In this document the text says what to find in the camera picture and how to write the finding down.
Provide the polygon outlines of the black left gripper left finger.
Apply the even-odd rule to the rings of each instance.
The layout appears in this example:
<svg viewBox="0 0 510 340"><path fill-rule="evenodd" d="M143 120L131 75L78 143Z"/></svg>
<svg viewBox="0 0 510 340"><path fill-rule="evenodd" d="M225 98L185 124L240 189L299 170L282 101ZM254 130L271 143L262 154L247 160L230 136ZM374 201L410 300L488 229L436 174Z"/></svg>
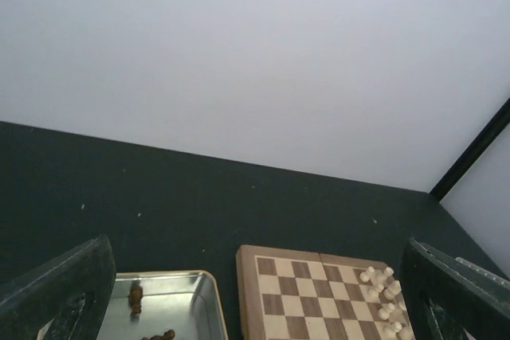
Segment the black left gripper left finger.
<svg viewBox="0 0 510 340"><path fill-rule="evenodd" d="M60 254L1 286L1 338L97 338L115 280L105 235Z"/></svg>

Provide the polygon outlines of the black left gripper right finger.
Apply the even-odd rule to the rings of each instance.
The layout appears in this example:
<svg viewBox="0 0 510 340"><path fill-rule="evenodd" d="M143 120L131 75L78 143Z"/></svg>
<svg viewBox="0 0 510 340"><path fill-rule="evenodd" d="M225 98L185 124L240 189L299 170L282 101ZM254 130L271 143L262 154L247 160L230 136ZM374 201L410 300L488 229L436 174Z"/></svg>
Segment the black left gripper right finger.
<svg viewBox="0 0 510 340"><path fill-rule="evenodd" d="M411 237L400 282L416 339L508 339L509 281Z"/></svg>

